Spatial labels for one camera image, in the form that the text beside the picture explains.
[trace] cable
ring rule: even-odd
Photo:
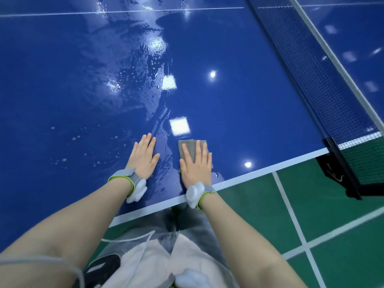
[[[49,256],[31,256],[31,257],[19,257],[19,258],[2,258],[0,259],[0,265],[16,265],[23,263],[34,263],[34,262],[42,262],[42,263],[59,263],[68,267],[76,276],[79,278],[79,286],[80,288],[85,288],[84,276],[83,272],[76,266],[66,262],[61,258],[49,257]]]
[[[144,245],[144,249],[143,249],[143,251],[142,251],[142,253],[141,253],[141,255],[140,255],[139,260],[137,261],[137,264],[136,264],[136,266],[135,266],[135,269],[133,270],[132,276],[131,276],[131,277],[124,283],[124,285],[122,286],[123,288],[127,288],[128,285],[130,284],[130,282],[131,282],[133,276],[134,276],[135,273],[136,273],[137,268],[139,267],[139,264],[140,264],[140,262],[141,262],[141,259],[142,259],[143,255],[144,255],[144,252],[145,252],[145,250],[147,249],[148,242],[150,241],[151,237],[152,237],[154,234],[155,234],[155,231],[153,230],[153,231],[151,231],[151,232],[149,232],[149,233],[147,233],[147,234],[145,234],[145,235],[142,235],[142,236],[140,236],[140,237],[131,238],[131,239],[128,239],[128,240],[106,240],[105,238],[102,238],[102,239],[101,239],[102,242],[107,242],[107,243],[124,243],[124,242],[132,242],[132,241],[134,241],[134,240],[139,240],[139,239],[141,239],[141,238],[143,238],[143,237],[148,236],[148,238],[147,238],[147,240],[146,240],[146,242],[145,242],[145,245]]]
[[[124,288],[127,288],[129,283],[131,282],[133,276],[136,273],[137,268],[139,267],[139,264],[141,262],[141,259],[144,255],[145,250],[147,249],[148,242],[150,241],[151,237],[155,234],[155,231],[151,231],[145,235],[142,235],[140,237],[136,238],[131,238],[128,240],[106,240],[104,238],[101,239],[102,242],[107,242],[107,243],[123,243],[123,242],[132,242],[134,240],[139,240],[143,237],[148,236],[144,249],[140,255],[139,261],[137,262],[135,269],[133,270],[132,276],[126,281],[126,283],[123,285]],[[59,263],[62,265],[65,265],[68,267],[69,270],[71,270],[78,278],[79,278],[79,287],[80,288],[85,288],[85,281],[84,281],[84,275],[83,271],[81,271],[78,267],[70,264],[69,262],[61,259],[61,258],[56,258],[56,257],[49,257],[49,256],[42,256],[42,255],[37,255],[37,256],[31,256],[31,257],[19,257],[19,258],[1,258],[0,259],[0,266],[2,265],[17,265],[17,264],[23,264],[23,263],[35,263],[35,262],[41,262],[41,263]]]

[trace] forearm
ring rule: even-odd
[[[8,258],[47,255],[62,258],[82,269],[99,245],[130,189],[131,183],[125,178],[111,180],[87,197],[38,223],[0,256]],[[41,265],[34,264],[20,268],[23,270],[16,270],[17,266],[2,266],[0,278],[26,272],[38,275],[47,271]],[[63,270],[63,267],[50,268],[56,269],[56,272]],[[68,277],[68,272],[63,272],[63,275],[66,275],[63,277],[65,282],[74,280],[74,276]]]
[[[218,194],[200,203],[240,286],[305,287],[280,253]]]

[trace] net mesh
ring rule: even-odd
[[[324,136],[360,184],[384,182],[384,140],[289,0],[247,0]]]

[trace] blue table tennis table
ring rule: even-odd
[[[180,139],[208,141],[217,190],[328,152],[245,0],[0,4],[1,250],[102,186],[148,132],[160,161],[111,226],[185,201]]]

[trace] hand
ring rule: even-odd
[[[126,169],[136,168],[136,174],[141,179],[146,180],[152,175],[160,157],[160,154],[153,156],[156,137],[151,140],[151,136],[150,133],[143,135],[139,143],[135,142],[127,166],[125,167]]]
[[[196,158],[195,163],[189,154],[187,146],[182,145],[185,161],[180,159],[181,178],[185,187],[188,189],[190,186],[197,182],[203,184],[212,184],[211,170],[212,170],[212,153],[208,153],[208,146],[205,142],[203,145],[203,152],[201,151],[200,141],[196,141]]]

